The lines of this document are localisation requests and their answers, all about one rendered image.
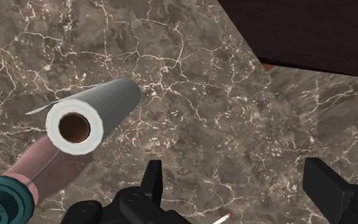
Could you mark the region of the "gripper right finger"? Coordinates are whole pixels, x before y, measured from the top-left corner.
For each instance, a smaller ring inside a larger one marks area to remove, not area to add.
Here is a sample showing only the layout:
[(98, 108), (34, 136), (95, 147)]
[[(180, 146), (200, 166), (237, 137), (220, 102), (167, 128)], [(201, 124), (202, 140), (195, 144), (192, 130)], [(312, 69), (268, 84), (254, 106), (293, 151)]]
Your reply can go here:
[(358, 224), (358, 185), (317, 157), (305, 159), (303, 190), (330, 224)]

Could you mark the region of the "pink bottle with teal cap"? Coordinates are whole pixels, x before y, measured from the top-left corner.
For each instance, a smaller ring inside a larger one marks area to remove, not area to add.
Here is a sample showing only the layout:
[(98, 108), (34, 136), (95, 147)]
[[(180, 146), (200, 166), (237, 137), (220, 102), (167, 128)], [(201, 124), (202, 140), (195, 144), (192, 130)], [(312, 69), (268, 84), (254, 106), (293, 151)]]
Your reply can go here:
[(67, 187), (92, 161), (93, 149), (59, 149), (48, 136), (33, 143), (0, 175), (0, 224), (27, 224), (35, 207)]

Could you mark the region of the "white paper towel roll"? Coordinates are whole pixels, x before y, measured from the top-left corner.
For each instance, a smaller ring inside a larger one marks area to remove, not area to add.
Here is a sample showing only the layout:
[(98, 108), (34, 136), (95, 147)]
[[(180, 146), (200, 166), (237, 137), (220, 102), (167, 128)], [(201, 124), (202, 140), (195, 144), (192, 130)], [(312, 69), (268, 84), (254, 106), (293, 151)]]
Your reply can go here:
[(49, 103), (28, 114), (47, 110), (45, 125), (51, 142), (64, 153), (94, 151), (135, 109), (141, 90), (135, 81), (118, 79)]

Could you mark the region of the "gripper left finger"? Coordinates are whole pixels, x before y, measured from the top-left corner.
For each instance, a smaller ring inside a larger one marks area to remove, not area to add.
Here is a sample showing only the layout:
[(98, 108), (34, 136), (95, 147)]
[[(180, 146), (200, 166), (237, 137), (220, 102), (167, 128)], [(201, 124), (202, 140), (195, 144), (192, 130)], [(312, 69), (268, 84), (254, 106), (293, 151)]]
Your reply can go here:
[(96, 200), (77, 202), (60, 224), (191, 224), (176, 211), (160, 207), (162, 193), (162, 161), (150, 160), (140, 186), (121, 189), (105, 207)]

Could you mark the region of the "white stick with red tip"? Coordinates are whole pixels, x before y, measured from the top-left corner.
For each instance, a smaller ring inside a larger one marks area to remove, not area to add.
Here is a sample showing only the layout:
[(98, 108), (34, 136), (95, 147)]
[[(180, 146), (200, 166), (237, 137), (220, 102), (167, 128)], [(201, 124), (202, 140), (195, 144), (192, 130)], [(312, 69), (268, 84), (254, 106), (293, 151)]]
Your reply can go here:
[(228, 213), (221, 217), (220, 219), (216, 220), (213, 224), (223, 224), (225, 221), (227, 221), (229, 218), (232, 217), (232, 213)]

